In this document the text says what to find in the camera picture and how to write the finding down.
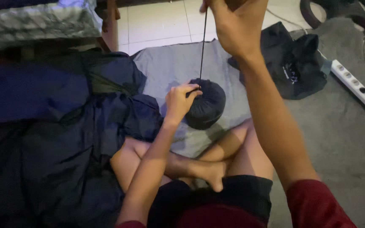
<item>forearm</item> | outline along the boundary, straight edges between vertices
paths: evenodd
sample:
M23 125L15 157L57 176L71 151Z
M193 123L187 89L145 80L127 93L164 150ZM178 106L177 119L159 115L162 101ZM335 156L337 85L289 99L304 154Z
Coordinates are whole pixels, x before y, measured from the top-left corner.
M125 196L118 224L138 220L147 223L147 216L164 175L167 156L178 124L167 122L161 127L133 177Z
M302 133L284 104L261 54L239 58L257 137L284 189L300 179L319 179Z

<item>power strip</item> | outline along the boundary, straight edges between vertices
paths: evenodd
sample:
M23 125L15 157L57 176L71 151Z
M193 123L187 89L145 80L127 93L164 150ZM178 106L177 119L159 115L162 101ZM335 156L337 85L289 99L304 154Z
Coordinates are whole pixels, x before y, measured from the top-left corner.
M365 88L339 61L332 62L332 72L352 91L365 105L365 93L360 91Z

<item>gray ground sheet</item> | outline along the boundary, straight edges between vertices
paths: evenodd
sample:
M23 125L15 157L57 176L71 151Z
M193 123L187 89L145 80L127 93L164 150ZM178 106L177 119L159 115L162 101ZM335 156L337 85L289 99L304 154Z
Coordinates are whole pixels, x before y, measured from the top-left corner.
M363 35L351 20L332 19L312 33L320 36L320 51L328 59L339 60L365 85ZM136 56L138 68L148 77L144 94L157 99L163 115L169 89L199 77L201 51L202 43L192 43L147 48ZM202 78L225 90L225 111L206 131L182 123L172 145L174 152L195 157L224 131L251 116L239 71L227 64L229 57L218 41L205 44ZM304 133L312 163L322 180L353 222L365 227L365 110L334 75L328 76L322 91L300 101L286 101L286 105ZM291 227L286 197L277 176L271 201L270 226Z

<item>person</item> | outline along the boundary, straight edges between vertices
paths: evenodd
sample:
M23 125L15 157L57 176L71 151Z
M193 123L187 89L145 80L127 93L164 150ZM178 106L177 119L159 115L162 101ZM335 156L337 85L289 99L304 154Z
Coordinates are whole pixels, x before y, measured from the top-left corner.
M260 36L267 1L247 0L239 6L204 1L200 11L211 8L220 44L238 60L245 76L252 118L196 159L177 155L170 152L174 133L202 92L194 91L196 84L172 88L154 142L127 138L111 158L125 192L117 228L266 227L274 169L295 228L355 227L320 181L302 133L264 63ZM193 178L205 180L211 189L191 190Z

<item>red shirt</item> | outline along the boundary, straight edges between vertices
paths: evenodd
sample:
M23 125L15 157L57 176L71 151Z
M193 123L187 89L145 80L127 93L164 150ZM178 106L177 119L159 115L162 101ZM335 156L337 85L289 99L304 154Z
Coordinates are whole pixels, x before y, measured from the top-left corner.
M302 180L292 184L287 190L287 202L294 228L357 228L328 187L320 181ZM241 208L209 204L186 210L176 227L264 228L266 224ZM116 228L145 228L145 225L128 221Z

